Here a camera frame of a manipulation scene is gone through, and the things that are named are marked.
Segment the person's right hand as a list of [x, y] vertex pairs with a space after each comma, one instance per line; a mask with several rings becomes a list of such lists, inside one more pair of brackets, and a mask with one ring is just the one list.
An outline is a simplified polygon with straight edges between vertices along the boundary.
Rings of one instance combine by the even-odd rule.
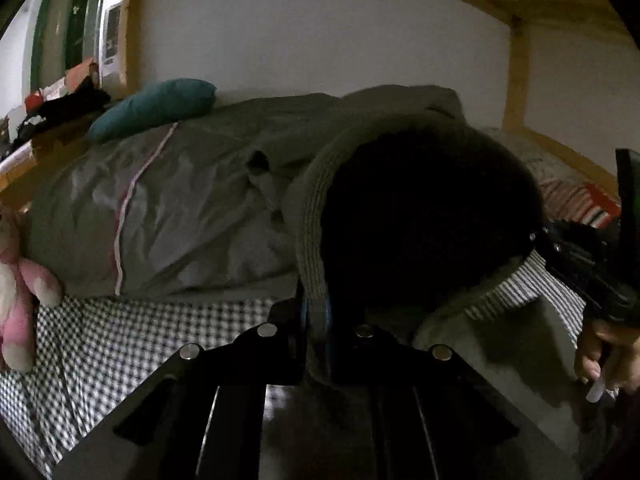
[[606, 388], [631, 396], [639, 391], [638, 328], [585, 321], [577, 339], [575, 374], [582, 382], [602, 378]]

